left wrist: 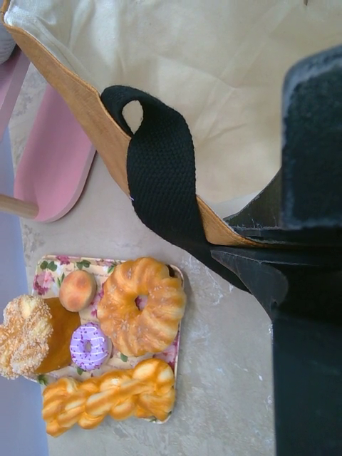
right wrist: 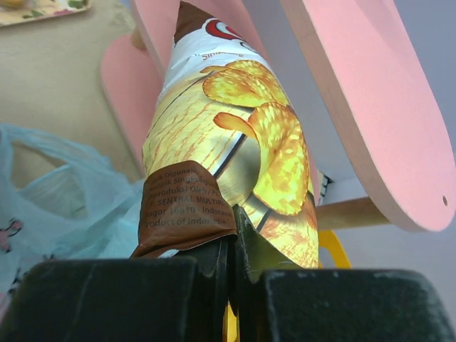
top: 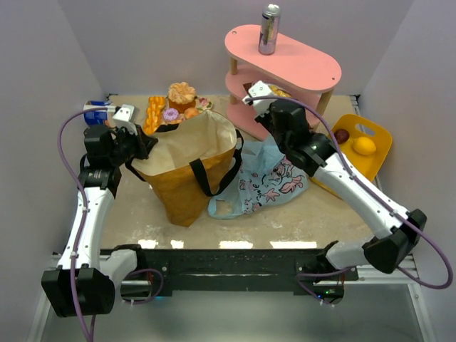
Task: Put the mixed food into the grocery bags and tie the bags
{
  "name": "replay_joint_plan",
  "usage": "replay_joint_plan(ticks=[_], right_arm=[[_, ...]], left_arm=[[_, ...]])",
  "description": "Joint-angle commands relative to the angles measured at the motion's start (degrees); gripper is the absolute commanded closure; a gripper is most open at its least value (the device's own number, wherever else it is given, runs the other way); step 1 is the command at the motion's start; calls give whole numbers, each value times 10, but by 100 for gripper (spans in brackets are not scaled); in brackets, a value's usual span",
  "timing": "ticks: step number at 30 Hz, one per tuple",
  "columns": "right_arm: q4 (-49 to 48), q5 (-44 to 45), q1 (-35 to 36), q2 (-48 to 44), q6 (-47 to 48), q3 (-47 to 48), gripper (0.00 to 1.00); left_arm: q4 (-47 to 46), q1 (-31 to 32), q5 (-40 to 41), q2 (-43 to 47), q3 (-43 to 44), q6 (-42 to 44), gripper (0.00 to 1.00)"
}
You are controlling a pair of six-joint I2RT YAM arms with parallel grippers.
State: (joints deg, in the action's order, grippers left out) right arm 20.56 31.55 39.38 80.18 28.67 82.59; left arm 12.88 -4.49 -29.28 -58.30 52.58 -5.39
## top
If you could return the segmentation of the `brown paper tote bag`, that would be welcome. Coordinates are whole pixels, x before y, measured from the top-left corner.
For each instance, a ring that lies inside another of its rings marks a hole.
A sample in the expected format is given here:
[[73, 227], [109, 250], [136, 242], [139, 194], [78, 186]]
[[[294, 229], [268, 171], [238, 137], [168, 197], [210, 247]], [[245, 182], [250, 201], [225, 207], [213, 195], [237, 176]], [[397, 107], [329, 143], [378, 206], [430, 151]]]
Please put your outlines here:
[[152, 186], [170, 223], [190, 226], [237, 175], [244, 140], [219, 113], [206, 110], [177, 125], [160, 127], [157, 144], [133, 169]]

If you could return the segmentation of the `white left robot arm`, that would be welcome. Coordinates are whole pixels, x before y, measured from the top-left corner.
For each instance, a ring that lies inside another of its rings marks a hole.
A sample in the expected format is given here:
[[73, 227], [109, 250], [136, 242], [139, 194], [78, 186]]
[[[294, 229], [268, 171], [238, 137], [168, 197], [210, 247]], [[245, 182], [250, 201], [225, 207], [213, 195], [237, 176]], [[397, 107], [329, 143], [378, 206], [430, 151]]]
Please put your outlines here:
[[78, 203], [68, 242], [57, 267], [45, 271], [41, 285], [59, 317], [76, 316], [75, 303], [84, 316], [111, 312], [122, 280], [138, 265], [135, 247], [115, 248], [100, 258], [100, 240], [122, 177], [135, 159], [146, 160], [157, 139], [139, 125], [92, 125], [84, 131], [85, 155], [78, 174]]

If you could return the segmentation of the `blue printed plastic bag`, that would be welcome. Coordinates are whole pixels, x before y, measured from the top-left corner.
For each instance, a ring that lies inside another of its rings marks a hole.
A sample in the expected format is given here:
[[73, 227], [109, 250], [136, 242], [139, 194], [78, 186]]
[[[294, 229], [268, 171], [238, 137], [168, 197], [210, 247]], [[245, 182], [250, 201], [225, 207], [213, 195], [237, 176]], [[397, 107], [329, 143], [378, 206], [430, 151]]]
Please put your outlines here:
[[229, 186], [209, 201], [209, 216], [234, 219], [265, 207], [286, 204], [309, 188], [305, 172], [281, 153], [272, 136], [246, 141], [242, 165]]

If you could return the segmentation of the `brown chips bag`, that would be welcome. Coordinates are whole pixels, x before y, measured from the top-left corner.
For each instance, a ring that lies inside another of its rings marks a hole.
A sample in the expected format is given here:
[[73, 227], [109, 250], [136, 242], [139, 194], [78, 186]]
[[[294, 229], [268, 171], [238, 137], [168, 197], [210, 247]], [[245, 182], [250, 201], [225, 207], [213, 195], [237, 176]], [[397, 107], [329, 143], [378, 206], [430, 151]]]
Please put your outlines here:
[[[245, 91], [248, 93], [249, 89], [253, 86], [253, 83], [244, 83], [242, 86], [245, 89]], [[290, 98], [291, 95], [287, 93], [285, 90], [282, 88], [278, 87], [277, 85], [267, 83], [267, 85], [270, 87], [271, 91], [273, 92], [274, 95], [285, 97], [285, 98]]]

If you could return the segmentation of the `silver drink can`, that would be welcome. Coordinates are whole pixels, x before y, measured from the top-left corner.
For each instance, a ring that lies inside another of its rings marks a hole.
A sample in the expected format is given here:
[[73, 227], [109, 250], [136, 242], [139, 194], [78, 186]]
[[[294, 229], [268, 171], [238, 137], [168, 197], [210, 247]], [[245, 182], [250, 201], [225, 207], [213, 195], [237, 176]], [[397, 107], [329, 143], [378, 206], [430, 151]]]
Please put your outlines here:
[[261, 14], [261, 28], [259, 34], [258, 50], [263, 55], [271, 55], [275, 52], [281, 9], [276, 4], [268, 4]]

